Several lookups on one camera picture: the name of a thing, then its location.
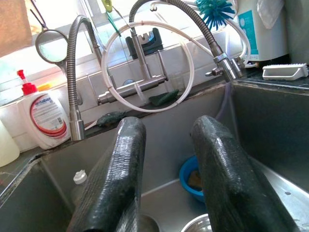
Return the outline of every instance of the round mirror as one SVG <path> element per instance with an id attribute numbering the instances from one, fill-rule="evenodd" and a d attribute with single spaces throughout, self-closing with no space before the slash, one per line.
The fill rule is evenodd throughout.
<path id="1" fill-rule="evenodd" d="M 35 47 L 42 59 L 57 64 L 67 57 L 68 38 L 58 30 L 45 30 L 38 35 Z"/>

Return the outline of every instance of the faucet spout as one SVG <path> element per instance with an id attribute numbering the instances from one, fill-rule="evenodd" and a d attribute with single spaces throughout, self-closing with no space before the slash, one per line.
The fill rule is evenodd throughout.
<path id="1" fill-rule="evenodd" d="M 78 98 L 76 91 L 76 67 L 75 67 L 75 56 L 76 56 L 76 41 L 77 34 L 80 25 L 84 23 L 89 33 L 89 37 L 94 48 L 94 52 L 98 58 L 99 64 L 101 64 L 102 54 L 98 41 L 95 37 L 95 33 L 92 28 L 92 24 L 88 18 L 83 15 L 76 17 L 71 25 L 68 39 L 68 50 L 67 50 L 67 72 L 68 72 L 68 96 L 70 105 L 70 131 L 72 141 L 79 141 L 85 138 L 84 135 L 84 122 L 81 117 L 81 112 L 78 108 Z"/>

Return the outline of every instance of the towel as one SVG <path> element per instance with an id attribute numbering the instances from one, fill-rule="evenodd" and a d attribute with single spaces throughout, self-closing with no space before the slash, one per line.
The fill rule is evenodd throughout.
<path id="1" fill-rule="evenodd" d="M 24 0 L 0 0 L 0 57 L 32 43 Z"/>

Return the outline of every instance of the bottle label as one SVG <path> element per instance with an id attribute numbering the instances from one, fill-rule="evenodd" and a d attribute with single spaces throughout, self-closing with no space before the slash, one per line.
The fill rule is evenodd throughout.
<path id="1" fill-rule="evenodd" d="M 62 111 L 48 94 L 38 97 L 31 105 L 32 122 L 43 134 L 49 137 L 63 137 L 67 125 Z"/>

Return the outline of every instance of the kitchen sink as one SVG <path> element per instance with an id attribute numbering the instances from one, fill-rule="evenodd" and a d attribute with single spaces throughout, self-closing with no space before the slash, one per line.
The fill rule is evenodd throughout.
<path id="1" fill-rule="evenodd" d="M 282 146 L 291 146 L 288 142 L 276 144 L 280 135 L 292 133 L 295 136 L 296 132 L 288 128 L 298 125 L 302 118 L 291 120 L 292 125 L 288 128 L 286 125 L 274 125 L 278 115 L 291 114 L 294 107 L 292 100 L 296 101 L 294 98 L 300 99 L 298 102 L 302 103 L 305 99 L 308 101 L 309 96 L 242 82 L 235 83 L 233 96 L 234 103 L 230 101 L 220 121 L 232 131 L 260 166 L 298 226 L 303 231 L 309 231 L 309 181 L 303 178 L 305 171 L 302 168 L 309 167 L 309 156 L 305 156 L 304 152 L 306 144 L 295 144 L 295 151 L 299 154 L 283 152 Z M 207 213 L 205 205 L 181 187 L 178 172 L 181 165 L 194 155 L 190 138 L 193 122 L 202 115 L 215 116 L 223 97 L 224 85 L 209 87 L 192 95 L 176 108 L 141 118 L 147 130 L 141 213 L 154 218 L 162 232 L 179 232 L 187 222 Z M 278 99 L 290 102 L 291 105 L 280 108 L 277 104 L 284 102 Z M 271 110 L 272 104 L 280 111 L 268 115 L 264 119 L 265 128 L 255 131 L 258 128 L 251 123 L 262 124 L 263 118 L 256 119 L 256 116 L 263 107 Z M 308 115 L 309 106 L 304 106 L 302 110 Z M 270 125 L 272 130 L 277 131 L 270 133 Z M 265 136 L 268 140 L 265 140 L 260 130 L 267 131 Z M 34 154 L 35 158 L 28 162 L 0 195 L 0 231 L 64 232 L 74 211 L 71 192 L 75 185 L 75 172 L 84 169 L 89 173 L 111 144 L 115 133 L 116 129 L 96 132 L 78 143 Z M 288 160 L 294 157 L 293 162 L 289 165 L 287 161 L 280 160 L 279 155 Z"/>

